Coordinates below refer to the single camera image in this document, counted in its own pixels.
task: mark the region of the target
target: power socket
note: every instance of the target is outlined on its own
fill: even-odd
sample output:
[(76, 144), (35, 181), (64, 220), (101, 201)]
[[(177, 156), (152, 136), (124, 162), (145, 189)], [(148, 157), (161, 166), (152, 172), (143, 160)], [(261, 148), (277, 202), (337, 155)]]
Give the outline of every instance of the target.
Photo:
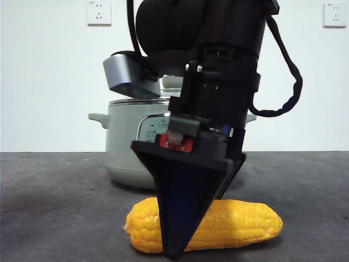
[(87, 2), (87, 25), (111, 25), (111, 0), (95, 0)]
[(328, 2), (323, 5), (324, 27), (346, 27), (348, 23), (348, 3)]

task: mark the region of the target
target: rice cooker lid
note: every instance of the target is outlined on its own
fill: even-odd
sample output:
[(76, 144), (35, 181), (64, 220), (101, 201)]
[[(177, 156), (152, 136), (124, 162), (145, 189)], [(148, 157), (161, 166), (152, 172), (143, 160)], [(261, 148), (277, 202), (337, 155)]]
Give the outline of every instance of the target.
[(152, 104), (169, 104), (170, 97), (158, 97), (153, 99), (120, 99), (109, 102), (109, 107), (121, 105), (152, 105)]

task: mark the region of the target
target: table surface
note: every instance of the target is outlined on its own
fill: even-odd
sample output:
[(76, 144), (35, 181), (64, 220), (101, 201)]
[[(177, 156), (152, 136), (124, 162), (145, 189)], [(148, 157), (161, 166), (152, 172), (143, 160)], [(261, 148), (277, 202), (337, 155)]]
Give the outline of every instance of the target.
[[(132, 206), (154, 192), (110, 180), (103, 153), (1, 154), (1, 261), (169, 261), (134, 250)], [(279, 237), (179, 261), (349, 261), (349, 152), (251, 152), (224, 199), (268, 204)]]

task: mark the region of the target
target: yellow corn cob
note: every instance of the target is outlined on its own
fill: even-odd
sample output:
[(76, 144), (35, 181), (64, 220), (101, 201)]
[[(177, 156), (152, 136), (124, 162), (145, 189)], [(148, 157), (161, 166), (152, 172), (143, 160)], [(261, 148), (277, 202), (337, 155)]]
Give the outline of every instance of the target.
[[(278, 236), (282, 220), (270, 207), (239, 200), (214, 200), (185, 251), (238, 248)], [(126, 217), (131, 243), (145, 253), (161, 253), (159, 209), (156, 198), (134, 205)]]

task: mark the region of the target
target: white rice cooker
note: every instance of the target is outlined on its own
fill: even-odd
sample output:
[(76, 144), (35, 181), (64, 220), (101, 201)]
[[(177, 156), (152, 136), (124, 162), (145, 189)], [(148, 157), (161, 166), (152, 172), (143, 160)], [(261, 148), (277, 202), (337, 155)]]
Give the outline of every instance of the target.
[[(106, 132), (106, 170), (113, 180), (128, 186), (154, 189), (151, 174), (131, 150), (131, 142), (154, 142), (157, 134), (167, 132), (170, 96), (179, 96), (181, 78), (163, 78), (165, 89), (154, 99), (122, 99), (109, 103), (108, 114), (89, 114)], [(249, 115), (247, 122), (256, 116)]]

